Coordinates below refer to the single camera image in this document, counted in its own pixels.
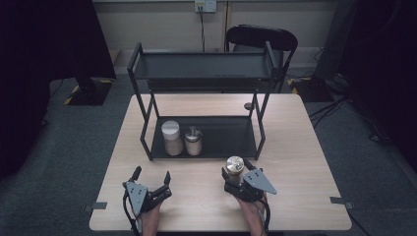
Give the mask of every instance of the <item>hand-mounted device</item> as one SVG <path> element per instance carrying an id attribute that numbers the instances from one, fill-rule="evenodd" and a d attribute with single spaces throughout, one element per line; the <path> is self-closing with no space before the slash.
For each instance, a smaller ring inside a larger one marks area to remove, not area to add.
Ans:
<path id="1" fill-rule="evenodd" d="M 264 228 L 266 232 L 268 232 L 270 209 L 267 200 L 264 199 L 264 193 L 268 192 L 276 195 L 276 189 L 267 179 L 262 168 L 258 169 L 246 158 L 241 158 L 243 159 L 246 168 L 250 171 L 242 175 L 242 182 L 236 182 L 230 178 L 231 176 L 229 176 L 224 168 L 221 168 L 221 175 L 225 181 L 224 191 L 245 202 L 261 202 L 266 209 L 267 217 L 263 220 Z"/>
<path id="2" fill-rule="evenodd" d="M 169 182 L 171 181 L 169 171 L 166 171 L 163 186 L 153 192 L 149 191 L 148 187 L 135 183 L 135 181 L 138 180 L 141 171 L 141 166 L 138 166 L 132 177 L 128 181 L 123 182 L 123 187 L 125 188 L 125 195 L 123 196 L 123 209 L 125 210 L 125 213 L 132 225 L 132 230 L 136 235 L 141 235 L 141 232 L 136 225 L 136 220 L 141 213 L 150 211 L 172 196 L 171 190 L 169 189 Z M 128 198 L 132 211 L 136 216 L 135 218 L 132 218 L 127 210 L 126 200 Z"/>

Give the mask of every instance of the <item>black cloth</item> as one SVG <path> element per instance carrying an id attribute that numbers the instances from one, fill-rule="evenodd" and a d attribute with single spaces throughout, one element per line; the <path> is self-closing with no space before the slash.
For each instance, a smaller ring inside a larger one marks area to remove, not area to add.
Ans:
<path id="1" fill-rule="evenodd" d="M 0 65 L 0 176 L 29 154 L 51 81 L 116 78 L 91 0 L 0 1 Z"/>

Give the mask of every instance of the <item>chair backrest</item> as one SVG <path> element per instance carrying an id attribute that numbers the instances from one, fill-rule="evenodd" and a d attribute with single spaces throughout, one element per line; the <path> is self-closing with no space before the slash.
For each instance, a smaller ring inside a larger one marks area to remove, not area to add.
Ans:
<path id="1" fill-rule="evenodd" d="M 283 82 L 291 58 L 298 46 L 297 37 L 290 31 L 254 25 L 237 25 L 230 28 L 226 33 L 225 50 L 230 51 L 230 43 L 235 44 L 235 46 L 244 45 L 264 48 L 266 41 L 269 41 L 270 47 L 273 50 L 289 52 L 285 64 L 282 67 L 282 74 L 278 78 Z"/>

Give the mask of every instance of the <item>person's hand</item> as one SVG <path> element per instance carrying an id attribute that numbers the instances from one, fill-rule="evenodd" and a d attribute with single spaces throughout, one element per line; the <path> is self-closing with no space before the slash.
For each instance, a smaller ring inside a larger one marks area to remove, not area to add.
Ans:
<path id="1" fill-rule="evenodd" d="M 245 218 L 251 236 L 267 236 L 264 229 L 264 221 L 261 215 L 264 215 L 265 206 L 260 202 L 248 203 L 235 198 L 242 209 L 243 217 Z M 264 195 L 263 201 L 267 202 L 267 196 Z"/>
<path id="2" fill-rule="evenodd" d="M 143 236 L 155 236 L 157 232 L 157 226 L 159 224 L 159 209 L 162 203 L 148 212 L 141 213 L 136 216 L 137 220 L 142 221 L 142 235 Z"/>

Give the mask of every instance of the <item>black chair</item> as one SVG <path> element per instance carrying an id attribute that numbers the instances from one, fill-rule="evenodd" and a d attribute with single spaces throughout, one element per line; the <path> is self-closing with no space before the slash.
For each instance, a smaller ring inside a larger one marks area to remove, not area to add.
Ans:
<path id="1" fill-rule="evenodd" d="M 282 70 L 280 74 L 276 75 L 273 88 L 279 83 L 278 93 L 282 90 L 282 85 L 285 80 L 289 63 L 292 55 L 298 46 L 297 37 L 294 36 L 290 31 L 285 29 L 274 29 L 261 26 L 252 25 L 238 25 L 230 28 L 226 33 L 225 38 L 225 51 L 229 50 L 229 44 L 234 44 L 233 51 L 255 51 L 265 47 L 265 42 L 269 41 L 270 47 L 273 50 L 276 59 L 281 62 L 279 65 Z M 283 62 L 283 52 L 289 52 L 285 64 Z"/>

